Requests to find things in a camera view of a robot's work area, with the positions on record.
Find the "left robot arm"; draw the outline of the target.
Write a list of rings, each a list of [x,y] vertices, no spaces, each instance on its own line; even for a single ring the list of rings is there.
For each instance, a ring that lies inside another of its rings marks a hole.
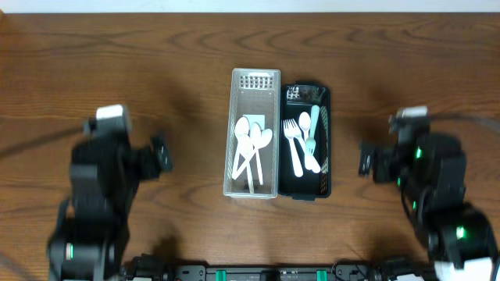
[[[121,270],[128,216],[139,184],[173,168],[165,137],[133,148],[125,131],[78,143],[70,162],[71,195],[59,205],[48,240],[50,280],[106,280]]]

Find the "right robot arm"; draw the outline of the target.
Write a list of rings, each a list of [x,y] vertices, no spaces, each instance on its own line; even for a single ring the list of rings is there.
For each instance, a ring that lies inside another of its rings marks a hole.
[[[497,280],[499,249],[487,216],[465,200],[466,154],[448,133],[421,130],[408,141],[360,147],[359,175],[395,183],[437,280]]]

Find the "white plastic spoon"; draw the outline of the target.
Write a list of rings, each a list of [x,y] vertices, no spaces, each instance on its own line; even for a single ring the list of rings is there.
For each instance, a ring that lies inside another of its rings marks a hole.
[[[266,147],[272,140],[273,138],[273,132],[271,129],[264,129],[262,130],[262,147],[261,148],[264,148]],[[255,158],[255,151],[254,151],[254,146],[253,146],[253,157],[252,159]],[[237,172],[236,172],[236,175],[237,175],[237,178],[241,175],[241,173],[245,170],[245,160],[243,161],[243,163],[237,168]]]
[[[253,143],[249,135],[243,134],[241,136],[241,141],[242,141],[242,146],[243,148],[241,149],[241,155],[245,158],[245,170],[247,173],[247,180],[248,180],[248,188],[249,192],[251,194],[254,194],[254,184],[253,184],[253,176],[252,176],[252,170],[250,166],[250,160],[253,157]]]
[[[298,125],[303,132],[304,141],[309,137],[310,116],[307,112],[302,112],[298,119]]]
[[[320,107],[318,105],[313,105],[310,113],[310,128],[309,128],[309,137],[305,141],[305,147],[311,155],[314,153],[316,149],[316,127],[320,114]]]
[[[252,140],[254,151],[255,151],[255,161],[257,166],[257,173],[259,177],[259,184],[263,185],[263,171],[262,163],[259,155],[259,149],[262,147],[262,131],[258,123],[253,123],[250,128],[250,138]]]
[[[234,162],[233,162],[233,166],[232,166],[233,171],[232,171],[231,175],[232,175],[232,179],[233,180],[237,179],[237,177],[238,177],[236,175],[236,172],[238,170],[238,164],[239,164],[241,146],[244,143],[244,141],[242,140],[242,137],[248,135],[249,128],[250,128],[249,122],[248,122],[248,119],[245,116],[242,116],[236,122],[236,125],[234,127],[234,135],[237,138],[237,148],[236,148],[236,151],[235,151]]]

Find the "white plastic fork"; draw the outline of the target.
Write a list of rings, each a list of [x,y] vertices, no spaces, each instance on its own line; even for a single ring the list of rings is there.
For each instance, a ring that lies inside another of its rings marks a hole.
[[[284,136],[287,138],[290,146],[291,162],[294,175],[296,177],[302,177],[303,168],[298,156],[297,148],[295,147],[295,139],[298,139],[300,137],[300,129],[293,119],[284,120]]]
[[[287,124],[288,127],[291,129],[293,137],[298,139],[298,142],[302,147],[302,150],[304,152],[305,168],[307,170],[311,170],[313,173],[319,173],[321,171],[320,165],[318,164],[314,156],[307,150],[305,146],[305,141],[302,137],[302,132],[298,124],[295,122],[294,119],[287,119]]]

